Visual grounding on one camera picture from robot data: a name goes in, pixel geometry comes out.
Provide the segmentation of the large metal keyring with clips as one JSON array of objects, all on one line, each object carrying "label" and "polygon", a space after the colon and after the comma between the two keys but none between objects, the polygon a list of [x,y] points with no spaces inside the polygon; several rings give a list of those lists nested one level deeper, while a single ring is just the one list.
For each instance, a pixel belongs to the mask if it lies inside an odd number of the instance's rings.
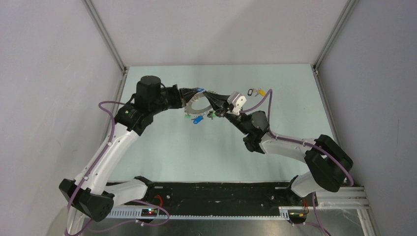
[{"label": "large metal keyring with clips", "polygon": [[205,116],[212,110],[212,106],[202,92],[194,95],[184,107],[185,115],[191,118]]}]

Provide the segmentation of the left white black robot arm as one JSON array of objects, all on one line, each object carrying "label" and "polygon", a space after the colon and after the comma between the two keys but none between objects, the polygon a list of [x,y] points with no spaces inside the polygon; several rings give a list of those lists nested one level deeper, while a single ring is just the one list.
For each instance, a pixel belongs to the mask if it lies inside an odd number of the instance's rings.
[{"label": "left white black robot arm", "polygon": [[153,117],[168,109],[181,109],[200,88],[166,87],[156,76],[143,76],[136,85],[136,92],[111,117],[111,129],[97,153],[73,180],[64,179],[59,189],[69,206],[91,220],[100,222],[113,207],[139,200],[149,205],[155,200],[152,184],[143,177],[108,186],[107,182],[116,165],[129,147],[153,122]]}]

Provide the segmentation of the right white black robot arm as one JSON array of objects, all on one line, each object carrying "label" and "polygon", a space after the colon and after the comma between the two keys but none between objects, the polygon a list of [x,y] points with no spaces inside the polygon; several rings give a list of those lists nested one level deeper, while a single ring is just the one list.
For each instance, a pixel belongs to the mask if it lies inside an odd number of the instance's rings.
[{"label": "right white black robot arm", "polygon": [[274,133],[270,127],[270,111],[259,111],[272,90],[254,107],[243,110],[246,97],[239,92],[220,95],[203,91],[217,117],[226,118],[245,137],[243,142],[250,152],[277,154],[305,163],[308,172],[294,177],[286,191],[286,200],[297,206],[305,197],[319,190],[337,192],[346,182],[354,185],[349,171],[353,161],[328,135],[316,139],[301,139]]}]

